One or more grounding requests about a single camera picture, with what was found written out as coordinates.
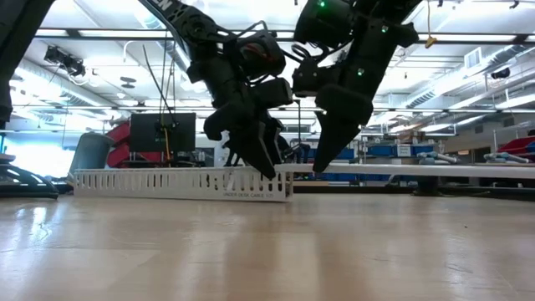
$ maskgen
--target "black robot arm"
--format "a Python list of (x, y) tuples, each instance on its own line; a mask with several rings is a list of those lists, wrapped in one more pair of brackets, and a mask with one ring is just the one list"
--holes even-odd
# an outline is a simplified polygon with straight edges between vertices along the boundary
[[(229, 131), (229, 148), (268, 178), (282, 163), (277, 137), (282, 129), (268, 109), (292, 103), (283, 51), (264, 22), (264, 29), (242, 38), (220, 26), (195, 7), (178, 0), (140, 0), (171, 31), (191, 59), (192, 83), (204, 81), (216, 108), (204, 131), (220, 140)], [(275, 77), (262, 82), (269, 75)]]
[[(314, 171), (321, 172), (368, 123), (372, 100), (397, 46), (418, 41), (413, 24), (401, 25), (420, 0), (308, 0), (294, 39), (311, 43), (324, 53), (311, 56), (294, 47), (303, 58), (293, 74), (297, 96), (316, 96), (322, 127)], [(349, 51), (332, 66), (318, 63), (341, 48)]]

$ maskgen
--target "wooden table surface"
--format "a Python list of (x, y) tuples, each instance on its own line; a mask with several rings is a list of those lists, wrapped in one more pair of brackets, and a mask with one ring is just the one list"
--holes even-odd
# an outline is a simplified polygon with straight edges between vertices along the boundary
[(2, 200), (0, 299), (535, 300), (535, 203)]

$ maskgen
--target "ceiling light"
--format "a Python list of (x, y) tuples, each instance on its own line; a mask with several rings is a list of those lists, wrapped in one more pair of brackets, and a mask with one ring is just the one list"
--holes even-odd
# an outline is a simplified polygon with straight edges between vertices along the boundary
[[(429, 35), (419, 34), (420, 41), (427, 41)], [(451, 33), (433, 33), (433, 38), (443, 42), (474, 42), (474, 43), (495, 43), (511, 42), (517, 35), (515, 34), (451, 34)]]
[(450, 110), (450, 113), (496, 113), (496, 110)]
[(389, 130), (389, 132), (397, 133), (397, 132), (401, 132), (401, 131), (404, 131), (404, 130), (412, 130), (418, 125), (419, 124), (415, 124), (415, 125), (398, 125), (396, 127), (391, 128)]
[(38, 36), (48, 37), (68, 37), (69, 34), (63, 29), (39, 29), (36, 33)]
[(422, 128), (420, 131), (432, 132), (436, 130), (443, 130), (449, 126), (451, 126), (451, 124), (428, 125), (425, 128)]
[[(283, 125), (299, 125), (299, 119), (281, 119)], [(316, 119), (301, 119), (301, 125), (313, 125)]]
[(441, 109), (396, 109), (396, 112), (410, 112), (410, 113), (440, 113)]
[(470, 123), (472, 123), (472, 122), (474, 122), (476, 120), (480, 120), (482, 118), (483, 118), (483, 115), (476, 116), (476, 117), (471, 117), (471, 118), (465, 119), (465, 120), (463, 120), (461, 122), (457, 122), (456, 125), (468, 125), (468, 124), (470, 124)]
[(172, 37), (165, 30), (80, 30), (87, 38), (166, 38)]
[(535, 101), (535, 94), (516, 97), (508, 101), (502, 102), (501, 104), (496, 106), (496, 109), (499, 109), (499, 110), (509, 109), (509, 108), (513, 108), (519, 105), (528, 104), (532, 101)]

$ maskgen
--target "computer monitor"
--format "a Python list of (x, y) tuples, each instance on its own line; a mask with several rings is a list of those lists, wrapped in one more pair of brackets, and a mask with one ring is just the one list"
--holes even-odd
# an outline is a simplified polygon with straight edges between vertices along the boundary
[[(166, 135), (158, 130), (162, 114), (133, 114), (130, 120), (130, 151), (166, 151)], [(195, 113), (174, 114), (178, 126), (167, 132), (170, 151), (195, 150)], [(163, 114), (164, 125), (172, 125), (171, 114)]]

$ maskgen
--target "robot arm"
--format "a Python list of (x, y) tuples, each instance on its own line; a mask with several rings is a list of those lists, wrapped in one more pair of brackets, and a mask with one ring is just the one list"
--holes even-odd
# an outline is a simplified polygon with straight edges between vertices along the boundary
[[(231, 150), (266, 177), (274, 178), (273, 165), (282, 162), (276, 142), (282, 125), (268, 110), (292, 103), (288, 82), (277, 78), (286, 61), (274, 34), (260, 22), (247, 30), (257, 25), (263, 25), (263, 30), (243, 38), (180, 0), (139, 1), (167, 26), (190, 56), (187, 74), (191, 82), (206, 83), (216, 108), (205, 122), (208, 138), (220, 140), (227, 130)], [(322, 134), (315, 171), (323, 171), (368, 122), (372, 99), (395, 48), (418, 40), (411, 23), (400, 23), (420, 1), (308, 0), (294, 39), (311, 43), (323, 54), (313, 57), (305, 48), (293, 47), (303, 58), (293, 75), (293, 93), (316, 96), (317, 106), (326, 112), (318, 113)], [(0, 70), (0, 128), (12, 110), (8, 81), (52, 2), (0, 1), (5, 8), (0, 17), (9, 21), (7, 26), (0, 24), (0, 63), (5, 67)], [(334, 65), (318, 66), (349, 44), (347, 55)], [(274, 79), (263, 81), (268, 76)]]
[[(218, 26), (206, 14), (178, 0), (140, 0), (172, 32), (191, 59), (187, 74), (192, 83), (204, 81), (217, 111), (208, 117), (204, 130), (220, 140), (228, 130), (229, 148), (268, 178), (273, 165), (282, 163), (276, 139), (282, 125), (268, 109), (292, 103), (285, 79), (277, 78), (286, 67), (275, 37), (264, 29), (242, 38)], [(275, 77), (269, 81), (269, 75)]]
[[(372, 100), (385, 76), (396, 47), (418, 41), (412, 23), (401, 25), (420, 0), (308, 0), (298, 20), (294, 39), (321, 48), (312, 57), (294, 47), (303, 58), (293, 74), (297, 96), (316, 96), (322, 127), (313, 170), (329, 163), (368, 123)], [(318, 67), (328, 55), (351, 46), (334, 65)]]

